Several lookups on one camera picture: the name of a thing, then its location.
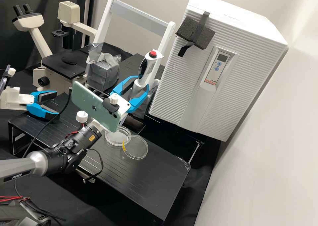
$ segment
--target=white knob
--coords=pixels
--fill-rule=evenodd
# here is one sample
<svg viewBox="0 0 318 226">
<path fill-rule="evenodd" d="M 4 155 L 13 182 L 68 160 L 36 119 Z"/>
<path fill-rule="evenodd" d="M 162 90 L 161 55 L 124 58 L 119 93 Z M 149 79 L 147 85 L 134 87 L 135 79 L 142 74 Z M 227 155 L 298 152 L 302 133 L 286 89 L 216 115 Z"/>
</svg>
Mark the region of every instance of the white knob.
<svg viewBox="0 0 318 226">
<path fill-rule="evenodd" d="M 115 105 L 117 104 L 118 102 L 118 95 L 116 93 L 112 94 L 109 98 L 109 102 L 112 104 L 112 105 Z"/>
<path fill-rule="evenodd" d="M 78 111 L 76 114 L 76 121 L 79 123 L 85 123 L 87 122 L 88 114 L 85 111 Z"/>
<path fill-rule="evenodd" d="M 9 70 L 8 70 L 8 74 L 9 74 L 9 75 L 13 76 L 15 73 L 16 73 L 16 69 L 14 69 L 14 68 L 9 68 Z"/>
</svg>

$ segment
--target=red wire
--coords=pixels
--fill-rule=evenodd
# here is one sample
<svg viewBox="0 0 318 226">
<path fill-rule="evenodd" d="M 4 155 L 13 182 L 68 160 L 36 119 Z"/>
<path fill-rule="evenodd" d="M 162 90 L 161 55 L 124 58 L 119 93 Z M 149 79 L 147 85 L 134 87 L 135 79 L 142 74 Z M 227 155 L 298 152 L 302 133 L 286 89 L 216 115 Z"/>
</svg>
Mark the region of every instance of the red wire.
<svg viewBox="0 0 318 226">
<path fill-rule="evenodd" d="M 0 198 L 15 198 L 15 197 L 19 197 L 19 196 L 0 196 Z"/>
<path fill-rule="evenodd" d="M 0 202 L 6 202 L 6 201 L 11 201 L 11 200 L 14 200 L 14 199 L 21 199 L 22 198 L 22 196 L 20 196 L 20 197 L 12 197 L 12 198 L 7 198 L 7 199 L 3 199 L 3 200 L 0 200 Z"/>
<path fill-rule="evenodd" d="M 69 135 L 73 135 L 75 133 L 78 133 L 78 131 L 74 131 L 74 132 L 71 132 L 69 134 L 66 135 L 65 139 L 69 136 Z"/>
</svg>

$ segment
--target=green smartphone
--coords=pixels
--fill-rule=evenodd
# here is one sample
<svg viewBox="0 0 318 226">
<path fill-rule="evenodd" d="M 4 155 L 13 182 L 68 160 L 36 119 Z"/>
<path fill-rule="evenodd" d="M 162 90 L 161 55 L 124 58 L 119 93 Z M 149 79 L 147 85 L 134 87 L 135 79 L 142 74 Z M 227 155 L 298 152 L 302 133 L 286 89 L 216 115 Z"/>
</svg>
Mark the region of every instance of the green smartphone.
<svg viewBox="0 0 318 226">
<path fill-rule="evenodd" d="M 117 130 L 121 114 L 118 111 L 109 113 L 103 100 L 77 81 L 73 83 L 72 102 L 110 131 Z"/>
</svg>

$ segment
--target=white wall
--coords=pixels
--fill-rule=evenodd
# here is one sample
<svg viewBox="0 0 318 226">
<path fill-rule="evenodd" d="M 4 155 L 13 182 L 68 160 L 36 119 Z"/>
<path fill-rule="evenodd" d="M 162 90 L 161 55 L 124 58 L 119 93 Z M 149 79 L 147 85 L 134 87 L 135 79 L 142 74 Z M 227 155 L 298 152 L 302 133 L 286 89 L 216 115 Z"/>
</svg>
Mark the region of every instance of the white wall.
<svg viewBox="0 0 318 226">
<path fill-rule="evenodd" d="M 290 50 L 227 142 L 195 226 L 318 225 L 318 5 L 302 1 L 281 27 Z"/>
<path fill-rule="evenodd" d="M 121 0 L 136 8 L 139 8 L 164 21 L 174 21 L 179 28 L 181 18 L 188 3 L 188 0 Z M 276 27 L 281 30 L 294 10 L 297 9 L 299 0 L 224 0 L 250 11 L 266 16 Z M 107 0 L 95 0 L 93 12 L 93 27 L 98 28 Z M 289 29 L 283 32 L 289 41 Z M 112 18 L 106 42 L 116 45 L 132 54 L 145 54 L 150 49 L 158 48 L 161 37 L 144 30 L 120 17 Z M 164 53 L 162 61 L 166 63 L 173 40 Z"/>
</svg>

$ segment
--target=control panel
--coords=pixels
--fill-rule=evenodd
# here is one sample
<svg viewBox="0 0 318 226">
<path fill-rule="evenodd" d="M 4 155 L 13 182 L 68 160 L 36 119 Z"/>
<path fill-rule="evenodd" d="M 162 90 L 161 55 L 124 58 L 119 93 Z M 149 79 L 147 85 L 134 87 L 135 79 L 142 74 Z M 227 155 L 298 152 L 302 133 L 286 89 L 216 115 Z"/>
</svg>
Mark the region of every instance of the control panel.
<svg viewBox="0 0 318 226">
<path fill-rule="evenodd" d="M 208 72 L 208 74 L 206 75 L 204 79 L 205 83 L 216 85 L 230 56 L 231 56 L 230 54 L 225 53 L 223 51 L 219 51 L 217 53 L 216 58 L 214 59 L 214 61 L 211 62 L 211 66 L 208 68 L 210 69 L 210 71 Z"/>
</svg>

